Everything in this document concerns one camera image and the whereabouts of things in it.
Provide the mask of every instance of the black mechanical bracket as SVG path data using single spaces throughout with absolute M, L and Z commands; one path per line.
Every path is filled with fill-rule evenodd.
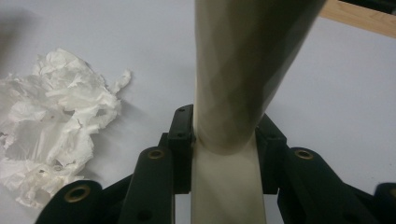
M 284 223 L 396 223 L 396 183 L 378 185 L 374 196 L 349 186 L 318 153 L 289 148 L 266 115 L 256 139 L 262 190 L 278 194 Z M 193 143 L 192 105 L 186 105 L 159 145 L 140 154 L 133 175 L 106 189 L 89 180 L 67 185 L 36 223 L 175 223 L 175 194 L 191 191 Z

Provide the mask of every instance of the wooden board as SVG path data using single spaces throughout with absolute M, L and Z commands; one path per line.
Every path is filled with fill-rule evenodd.
M 338 0 L 328 0 L 320 16 L 396 38 L 396 16 L 394 15 Z

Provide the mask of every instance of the table surface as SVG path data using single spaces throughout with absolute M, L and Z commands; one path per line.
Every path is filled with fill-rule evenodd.
M 125 68 L 122 114 L 92 136 L 82 172 L 103 187 L 134 171 L 173 113 L 193 103 L 193 1 L 0 0 L 7 44 L 0 77 L 29 75 L 37 54 L 63 48 L 112 83 Z M 318 152 L 348 184 L 373 193 L 396 182 L 396 39 L 318 18 L 267 114 L 289 146 Z M 0 187 L 1 223 L 34 223 L 39 211 Z M 268 223 L 282 223 L 265 196 Z M 190 221 L 190 196 L 177 196 L 177 223 Z

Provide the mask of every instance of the crumpled white paper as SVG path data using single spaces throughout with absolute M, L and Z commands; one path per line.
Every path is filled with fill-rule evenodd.
M 92 158 L 91 133 L 120 113 L 116 93 L 75 55 L 57 49 L 39 56 L 33 74 L 0 80 L 0 182 L 20 191 L 17 201 L 43 207 L 61 187 L 82 179 Z

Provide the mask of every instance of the white table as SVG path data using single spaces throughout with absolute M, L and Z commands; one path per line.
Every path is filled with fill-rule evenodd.
M 15 38 L 0 52 L 0 77 L 30 74 L 37 54 L 59 47 L 107 83 L 134 71 L 119 94 L 122 115 L 92 137 L 94 158 L 83 171 L 104 188 L 132 173 L 175 109 L 193 102 L 192 0 L 0 0 L 4 21 Z M 319 18 L 267 114 L 289 146 L 315 150 L 348 184 L 373 193 L 396 182 L 396 39 Z M 282 223 L 276 197 L 265 198 L 268 223 Z M 39 211 L 14 199 L 0 187 L 0 222 L 34 223 Z M 177 196 L 176 212 L 177 223 L 190 221 L 188 195 Z

